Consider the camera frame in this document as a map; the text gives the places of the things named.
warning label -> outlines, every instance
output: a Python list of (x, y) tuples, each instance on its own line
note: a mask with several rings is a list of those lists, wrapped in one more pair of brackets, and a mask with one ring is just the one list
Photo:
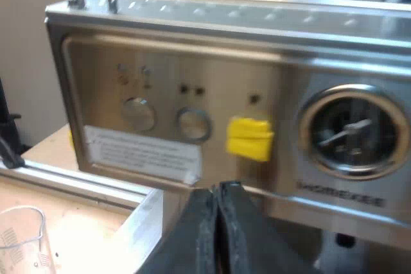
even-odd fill
[(92, 163), (194, 184), (201, 178), (200, 146), (85, 126)]

pressure gauge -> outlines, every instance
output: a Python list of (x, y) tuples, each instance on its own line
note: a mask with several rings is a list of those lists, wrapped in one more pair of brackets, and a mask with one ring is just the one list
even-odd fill
[(402, 110), (376, 87), (342, 85), (317, 94), (305, 106), (299, 138), (321, 170), (368, 180), (401, 165), (410, 129)]

measuring cup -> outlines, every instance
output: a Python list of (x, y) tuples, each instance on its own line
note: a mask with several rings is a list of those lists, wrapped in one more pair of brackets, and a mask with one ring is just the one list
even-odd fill
[(0, 274), (55, 274), (44, 213), (27, 205), (0, 212)]

screw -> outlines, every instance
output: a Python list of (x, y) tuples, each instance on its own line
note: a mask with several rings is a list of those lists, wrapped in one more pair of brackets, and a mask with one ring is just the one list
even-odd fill
[(84, 9), (85, 0), (67, 0), (69, 8)]

wooden countertop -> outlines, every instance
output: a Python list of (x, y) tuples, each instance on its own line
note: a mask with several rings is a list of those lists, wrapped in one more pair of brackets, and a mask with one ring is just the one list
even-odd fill
[[(69, 127), (64, 126), (26, 152), (23, 157), (43, 164), (77, 170), (68, 131)], [(45, 212), (46, 228), (58, 274), (92, 273), (92, 263), (98, 260), (107, 240), (127, 219), (124, 214), (0, 179), (0, 211), (16, 205), (34, 205)]]

